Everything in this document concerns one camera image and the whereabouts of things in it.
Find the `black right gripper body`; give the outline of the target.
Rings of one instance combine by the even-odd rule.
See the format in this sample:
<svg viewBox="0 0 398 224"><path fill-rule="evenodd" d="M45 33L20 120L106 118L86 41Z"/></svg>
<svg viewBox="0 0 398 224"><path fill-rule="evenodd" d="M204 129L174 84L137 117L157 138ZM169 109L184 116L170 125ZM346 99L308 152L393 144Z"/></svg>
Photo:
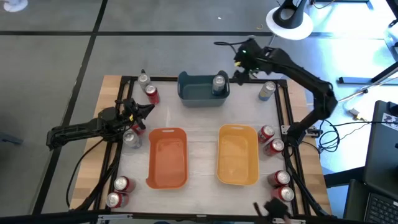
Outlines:
<svg viewBox="0 0 398 224"><path fill-rule="evenodd" d="M248 38L237 49L234 62L244 72L261 72L263 71L263 64L258 58L262 58L263 55L264 51L256 40Z"/></svg>

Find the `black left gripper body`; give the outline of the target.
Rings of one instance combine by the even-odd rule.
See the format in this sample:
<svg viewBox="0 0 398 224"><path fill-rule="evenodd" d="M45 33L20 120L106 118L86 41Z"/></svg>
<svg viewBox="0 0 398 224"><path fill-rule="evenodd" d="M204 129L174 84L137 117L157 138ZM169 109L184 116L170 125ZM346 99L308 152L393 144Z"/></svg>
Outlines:
<svg viewBox="0 0 398 224"><path fill-rule="evenodd" d="M134 101L134 99L130 98L130 99L124 99L124 100L117 100L116 104L118 106L123 105L123 110L121 111L121 114L118 115L118 118L116 121L116 128L121 129L121 128L125 128L127 126L131 130L137 131L138 125L136 124L136 122L134 120L134 115L137 112L137 104Z"/></svg>

